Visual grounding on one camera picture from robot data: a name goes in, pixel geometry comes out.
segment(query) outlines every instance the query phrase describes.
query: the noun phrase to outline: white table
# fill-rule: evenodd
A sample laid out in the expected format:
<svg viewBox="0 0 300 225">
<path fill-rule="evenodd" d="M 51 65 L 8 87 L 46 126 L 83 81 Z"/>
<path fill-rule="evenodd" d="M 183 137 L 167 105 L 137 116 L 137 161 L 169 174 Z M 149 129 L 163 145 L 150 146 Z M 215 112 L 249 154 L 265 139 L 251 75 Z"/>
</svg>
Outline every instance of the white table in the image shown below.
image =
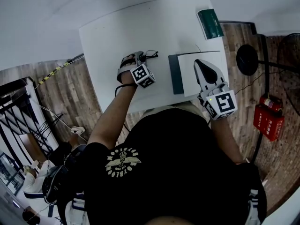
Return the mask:
<svg viewBox="0 0 300 225">
<path fill-rule="evenodd" d="M 222 38 L 205 40 L 196 16 L 212 8 L 210 0 L 156 0 L 128 7 L 101 17 L 79 29 L 86 63 L 102 111 L 114 98 L 120 83 L 117 69 L 123 57 L 136 51 L 157 50 L 158 58 L 148 59 L 156 83 L 138 88 L 128 113 L 195 99 L 174 95 L 168 56 L 179 53 L 220 51 L 218 66 L 228 81 Z"/>
</svg>

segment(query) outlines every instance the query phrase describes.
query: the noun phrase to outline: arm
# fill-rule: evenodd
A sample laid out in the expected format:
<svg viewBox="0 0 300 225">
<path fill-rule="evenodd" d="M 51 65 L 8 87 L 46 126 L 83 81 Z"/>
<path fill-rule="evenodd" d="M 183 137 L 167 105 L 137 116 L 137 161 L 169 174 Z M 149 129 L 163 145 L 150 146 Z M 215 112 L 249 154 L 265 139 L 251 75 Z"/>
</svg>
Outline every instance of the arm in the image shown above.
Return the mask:
<svg viewBox="0 0 300 225">
<path fill-rule="evenodd" d="M 37 178 L 37 173 L 36 173 L 36 171 L 34 170 L 34 169 L 29 169 L 29 171 L 28 171 L 32 176 L 34 176 L 34 178 Z"/>
<path fill-rule="evenodd" d="M 123 73 L 121 79 L 123 84 L 135 82 L 129 71 Z M 103 144 L 108 149 L 115 147 L 135 91 L 136 87 L 132 86 L 121 88 L 118 95 L 114 98 L 95 125 L 88 144 L 97 142 Z"/>
<path fill-rule="evenodd" d="M 223 150 L 234 163 L 240 164 L 245 162 L 226 118 L 211 120 L 211 130 L 215 135 L 218 147 Z"/>
</svg>

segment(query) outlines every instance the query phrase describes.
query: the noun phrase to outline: red fire extinguisher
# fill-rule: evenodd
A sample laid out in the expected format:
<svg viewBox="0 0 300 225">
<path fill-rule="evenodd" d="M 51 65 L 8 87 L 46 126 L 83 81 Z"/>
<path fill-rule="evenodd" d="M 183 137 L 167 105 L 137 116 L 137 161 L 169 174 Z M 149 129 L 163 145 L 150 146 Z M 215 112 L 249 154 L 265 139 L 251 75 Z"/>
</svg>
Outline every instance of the red fire extinguisher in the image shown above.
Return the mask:
<svg viewBox="0 0 300 225">
<path fill-rule="evenodd" d="M 282 101 L 276 97 L 261 97 L 259 99 L 260 104 L 265 104 L 268 106 L 272 111 L 278 113 L 282 110 Z"/>
</svg>

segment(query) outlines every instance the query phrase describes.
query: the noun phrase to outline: white paper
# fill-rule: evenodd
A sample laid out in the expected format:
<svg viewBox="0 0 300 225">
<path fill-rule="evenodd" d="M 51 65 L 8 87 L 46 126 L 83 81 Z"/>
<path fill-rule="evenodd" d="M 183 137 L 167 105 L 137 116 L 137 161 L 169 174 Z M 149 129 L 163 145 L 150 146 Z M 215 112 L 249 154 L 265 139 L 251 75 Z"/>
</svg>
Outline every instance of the white paper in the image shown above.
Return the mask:
<svg viewBox="0 0 300 225">
<path fill-rule="evenodd" d="M 202 52 L 178 56 L 184 96 L 192 96 L 201 92 L 194 70 L 196 59 L 208 61 L 222 71 L 221 52 Z"/>
</svg>

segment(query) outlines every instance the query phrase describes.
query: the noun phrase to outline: yellow black caution tape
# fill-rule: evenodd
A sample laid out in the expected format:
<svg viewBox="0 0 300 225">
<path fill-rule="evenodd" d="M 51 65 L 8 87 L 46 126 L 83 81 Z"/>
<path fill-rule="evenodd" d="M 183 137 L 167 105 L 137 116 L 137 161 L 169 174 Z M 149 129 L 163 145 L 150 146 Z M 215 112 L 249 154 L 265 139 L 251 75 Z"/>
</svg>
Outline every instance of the yellow black caution tape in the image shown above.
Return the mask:
<svg viewBox="0 0 300 225">
<path fill-rule="evenodd" d="M 64 67 L 66 67 L 67 65 L 81 59 L 84 57 L 84 54 L 80 54 L 72 59 L 69 59 L 68 61 L 66 61 L 64 63 L 64 65 L 62 67 L 56 67 L 51 73 L 49 73 L 46 77 L 43 78 L 43 80 L 39 81 L 39 84 L 43 84 L 47 79 L 49 79 L 51 76 L 54 76 L 59 70 L 63 69 Z"/>
</svg>

